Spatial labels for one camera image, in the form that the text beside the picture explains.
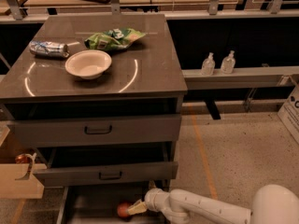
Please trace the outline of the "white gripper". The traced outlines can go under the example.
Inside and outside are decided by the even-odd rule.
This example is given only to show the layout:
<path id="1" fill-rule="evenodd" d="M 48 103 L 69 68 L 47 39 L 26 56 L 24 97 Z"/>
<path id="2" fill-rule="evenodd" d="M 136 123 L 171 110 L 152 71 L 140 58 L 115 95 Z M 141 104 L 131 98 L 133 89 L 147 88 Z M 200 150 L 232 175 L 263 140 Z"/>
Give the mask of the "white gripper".
<path id="1" fill-rule="evenodd" d="M 163 212 L 169 204 L 169 193 L 162 189 L 150 189 L 144 198 L 144 202 L 141 200 L 136 201 L 130 205 L 127 209 L 129 216 L 145 213 L 148 209 L 154 212 Z"/>

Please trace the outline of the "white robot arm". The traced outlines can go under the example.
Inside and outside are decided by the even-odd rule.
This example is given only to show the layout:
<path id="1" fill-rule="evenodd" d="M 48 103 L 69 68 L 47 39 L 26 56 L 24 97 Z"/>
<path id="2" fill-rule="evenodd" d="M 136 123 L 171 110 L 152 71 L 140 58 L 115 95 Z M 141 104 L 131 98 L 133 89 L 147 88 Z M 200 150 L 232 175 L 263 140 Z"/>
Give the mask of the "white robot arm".
<path id="1" fill-rule="evenodd" d="M 183 189 L 150 189 L 126 213 L 161 212 L 173 224 L 188 224 L 195 213 L 216 224 L 299 224 L 299 198 L 279 185 L 260 188 L 250 209 L 210 199 Z"/>

